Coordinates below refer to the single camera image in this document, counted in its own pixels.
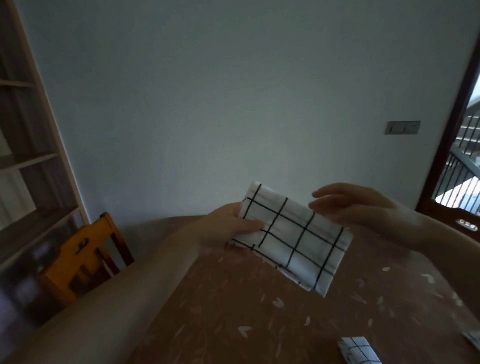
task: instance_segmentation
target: chair backrest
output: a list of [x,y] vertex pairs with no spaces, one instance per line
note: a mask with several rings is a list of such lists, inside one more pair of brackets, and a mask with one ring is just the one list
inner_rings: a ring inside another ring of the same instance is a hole
[[79,293],[71,287],[74,281],[90,289],[109,279],[102,261],[113,274],[119,273],[120,270],[101,246],[108,237],[112,238],[125,265],[133,263],[132,254],[117,226],[110,215],[104,213],[93,224],[82,226],[60,247],[58,258],[37,276],[39,283],[68,305],[79,298]]

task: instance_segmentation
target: white checkered napkin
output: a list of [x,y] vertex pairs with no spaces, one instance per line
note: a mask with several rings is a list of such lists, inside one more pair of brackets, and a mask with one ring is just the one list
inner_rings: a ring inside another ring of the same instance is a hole
[[338,347],[349,364],[382,364],[363,336],[342,338],[338,342]]
[[469,331],[463,333],[475,347],[480,350],[480,331]]
[[304,289],[325,297],[352,240],[349,231],[259,182],[248,189],[239,216],[265,226],[237,235],[231,244],[250,248]]

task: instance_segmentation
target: brown tablecloth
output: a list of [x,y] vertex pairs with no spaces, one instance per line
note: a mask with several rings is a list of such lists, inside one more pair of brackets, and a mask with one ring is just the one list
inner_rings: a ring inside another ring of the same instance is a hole
[[253,254],[210,252],[129,363],[344,363],[336,345],[343,336],[365,336],[384,364],[480,363],[461,334],[480,324],[452,295],[425,257],[364,231],[355,232],[326,298]]

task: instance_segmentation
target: wooden shelf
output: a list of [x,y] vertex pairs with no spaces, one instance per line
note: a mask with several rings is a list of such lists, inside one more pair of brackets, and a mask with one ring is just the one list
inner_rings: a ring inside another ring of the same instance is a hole
[[35,87],[35,85],[31,82],[10,81],[10,80],[0,80],[0,86]]
[[43,162],[44,160],[51,159],[58,156],[57,153],[48,154],[34,154],[14,156],[9,154],[7,156],[0,157],[0,174],[10,172],[12,170],[18,170],[23,167],[31,166],[35,163]]
[[0,231],[0,269],[72,216],[78,207],[37,209]]

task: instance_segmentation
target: wall switch plate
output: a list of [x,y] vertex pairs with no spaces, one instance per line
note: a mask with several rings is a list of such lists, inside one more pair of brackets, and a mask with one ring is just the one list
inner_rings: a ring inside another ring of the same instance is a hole
[[418,134],[420,121],[389,121],[385,134]]

